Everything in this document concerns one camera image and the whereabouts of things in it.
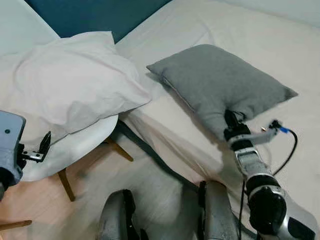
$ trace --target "gray pillow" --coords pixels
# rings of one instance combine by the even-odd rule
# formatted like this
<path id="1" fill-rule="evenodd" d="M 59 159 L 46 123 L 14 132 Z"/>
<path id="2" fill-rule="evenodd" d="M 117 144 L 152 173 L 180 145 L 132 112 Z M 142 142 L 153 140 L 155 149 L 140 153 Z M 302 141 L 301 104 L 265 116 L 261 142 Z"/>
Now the gray pillow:
<path id="1" fill-rule="evenodd" d="M 198 45 L 147 68 L 160 76 L 220 140 L 225 110 L 249 120 L 298 94 L 241 58 L 213 45 Z"/>

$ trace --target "wooden floor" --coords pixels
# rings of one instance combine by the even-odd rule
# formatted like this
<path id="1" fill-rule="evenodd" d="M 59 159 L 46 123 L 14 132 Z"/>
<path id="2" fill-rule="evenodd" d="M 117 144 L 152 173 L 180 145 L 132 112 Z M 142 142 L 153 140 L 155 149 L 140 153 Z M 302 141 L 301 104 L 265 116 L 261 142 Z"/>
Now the wooden floor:
<path id="1" fill-rule="evenodd" d="M 124 188 L 132 190 L 150 239 L 194 239 L 197 196 L 183 191 L 129 140 L 120 142 L 134 162 L 102 144 L 67 168 L 75 202 L 70 202 L 57 174 L 10 187 L 0 202 L 0 223 L 32 224 L 1 231 L 3 240 L 94 240 L 106 199 Z"/>

